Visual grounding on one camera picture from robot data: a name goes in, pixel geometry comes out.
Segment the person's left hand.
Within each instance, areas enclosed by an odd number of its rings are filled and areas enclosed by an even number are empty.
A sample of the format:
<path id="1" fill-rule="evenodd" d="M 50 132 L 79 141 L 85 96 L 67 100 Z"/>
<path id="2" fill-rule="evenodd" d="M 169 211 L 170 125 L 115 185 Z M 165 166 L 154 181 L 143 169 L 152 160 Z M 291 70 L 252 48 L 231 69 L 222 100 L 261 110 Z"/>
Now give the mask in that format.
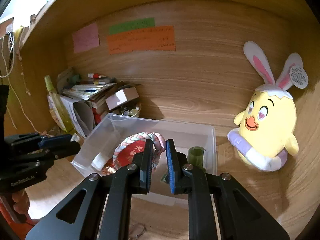
<path id="1" fill-rule="evenodd" d="M 14 201 L 14 210 L 22 215 L 27 215 L 30 207 L 30 200 L 25 190 L 14 192 L 12 194 Z"/>

